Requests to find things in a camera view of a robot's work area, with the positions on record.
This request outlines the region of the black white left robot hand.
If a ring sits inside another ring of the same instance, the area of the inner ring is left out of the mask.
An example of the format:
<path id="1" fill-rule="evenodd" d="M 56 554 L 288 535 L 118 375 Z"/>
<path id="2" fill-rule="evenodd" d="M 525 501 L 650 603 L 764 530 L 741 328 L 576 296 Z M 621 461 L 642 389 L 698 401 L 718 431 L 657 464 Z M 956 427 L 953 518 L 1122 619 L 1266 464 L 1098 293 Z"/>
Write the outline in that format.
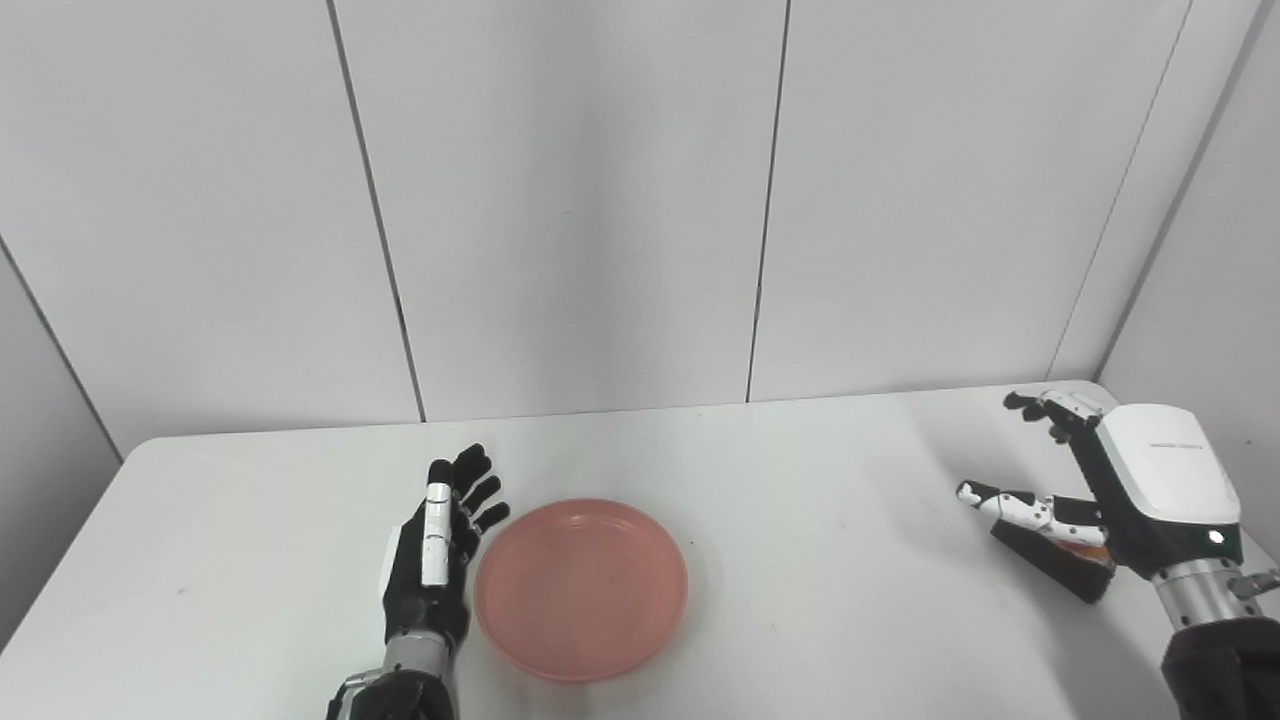
<path id="1" fill-rule="evenodd" d="M 471 623 L 468 566 L 484 536 L 511 515 L 495 500 L 500 489 L 480 443 L 431 462 L 424 500 L 396 536 L 381 596 L 387 641 L 429 632 L 452 651 L 462 646 Z"/>

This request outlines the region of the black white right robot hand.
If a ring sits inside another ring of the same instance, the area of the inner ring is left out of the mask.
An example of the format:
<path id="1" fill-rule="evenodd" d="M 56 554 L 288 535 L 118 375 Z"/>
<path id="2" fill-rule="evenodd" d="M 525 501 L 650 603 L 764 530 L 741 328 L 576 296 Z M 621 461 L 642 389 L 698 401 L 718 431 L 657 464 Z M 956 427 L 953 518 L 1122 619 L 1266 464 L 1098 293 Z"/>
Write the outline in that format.
<path id="1" fill-rule="evenodd" d="M 1004 406 L 1025 421 L 1050 424 L 1091 497 L 977 480 L 961 482 L 956 496 L 1000 530 L 1043 544 L 1047 574 L 1070 566 L 1111 573 L 1123 565 L 1151 579 L 1180 562 L 1242 562 L 1240 500 L 1193 413 L 1164 404 L 1106 407 L 1064 389 L 1015 391 Z"/>

